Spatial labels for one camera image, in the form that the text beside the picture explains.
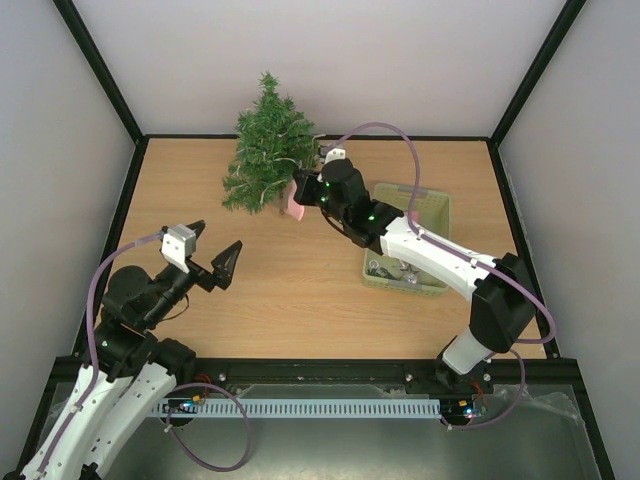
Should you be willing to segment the pink fabric triangle ornament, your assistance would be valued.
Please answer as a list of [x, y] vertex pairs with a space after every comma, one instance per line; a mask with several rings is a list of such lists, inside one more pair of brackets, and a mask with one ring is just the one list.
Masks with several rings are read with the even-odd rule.
[[295, 181], [292, 181], [287, 188], [288, 194], [285, 213], [293, 217], [295, 220], [301, 221], [305, 213], [305, 207], [295, 200], [296, 191], [297, 184]]

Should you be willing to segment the green perforated plastic basket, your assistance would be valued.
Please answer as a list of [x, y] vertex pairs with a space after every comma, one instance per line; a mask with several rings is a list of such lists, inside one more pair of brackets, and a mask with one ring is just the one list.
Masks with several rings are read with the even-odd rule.
[[[378, 183], [374, 187], [372, 197], [405, 213], [417, 211], [419, 213], [419, 222], [415, 224], [420, 229], [429, 230], [448, 240], [451, 235], [451, 196], [446, 192], [419, 188], [416, 193], [415, 203], [410, 206], [409, 202], [412, 194], [413, 188], [411, 186]], [[391, 242], [388, 244], [386, 253], [378, 254], [370, 249], [365, 251], [362, 267], [363, 283], [370, 288], [429, 297], [440, 296], [449, 289], [449, 286], [435, 275], [436, 272], [441, 272], [443, 269], [432, 260], [418, 258], [420, 253], [433, 253], [434, 251], [435, 248], [431, 245], [420, 246], [417, 236], [403, 221], [391, 233]], [[367, 275], [366, 271], [370, 260], [377, 260], [381, 266], [396, 277], [396, 280]], [[421, 270], [419, 285], [413, 285], [401, 279], [400, 260], [410, 263]]]

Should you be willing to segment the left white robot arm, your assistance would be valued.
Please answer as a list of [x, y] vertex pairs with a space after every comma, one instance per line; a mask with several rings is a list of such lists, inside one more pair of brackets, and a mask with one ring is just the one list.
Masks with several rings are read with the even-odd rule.
[[[180, 390], [200, 397], [217, 392], [245, 407], [228, 391], [195, 374], [196, 354], [182, 343], [158, 340], [152, 333], [193, 287], [227, 289], [242, 243], [235, 242], [204, 268], [192, 259], [204, 221], [163, 227], [109, 254], [96, 270], [86, 304], [87, 348], [73, 389], [46, 439], [25, 466], [9, 479], [102, 479], [152, 408]], [[160, 244], [166, 267], [155, 277], [138, 266], [117, 270], [98, 298], [98, 282], [121, 254], [151, 242]], [[99, 300], [102, 308], [95, 309]]]

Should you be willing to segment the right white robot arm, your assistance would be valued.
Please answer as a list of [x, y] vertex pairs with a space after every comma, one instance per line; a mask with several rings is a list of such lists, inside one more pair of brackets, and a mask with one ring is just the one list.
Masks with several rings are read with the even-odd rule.
[[506, 353], [536, 314], [524, 262], [507, 253], [496, 259], [421, 229], [402, 210], [373, 200], [350, 160], [319, 171], [294, 173], [293, 200], [320, 209], [327, 222], [355, 245], [403, 261], [435, 277], [471, 304], [468, 326], [438, 355], [435, 376], [445, 390], [460, 390], [471, 371]]

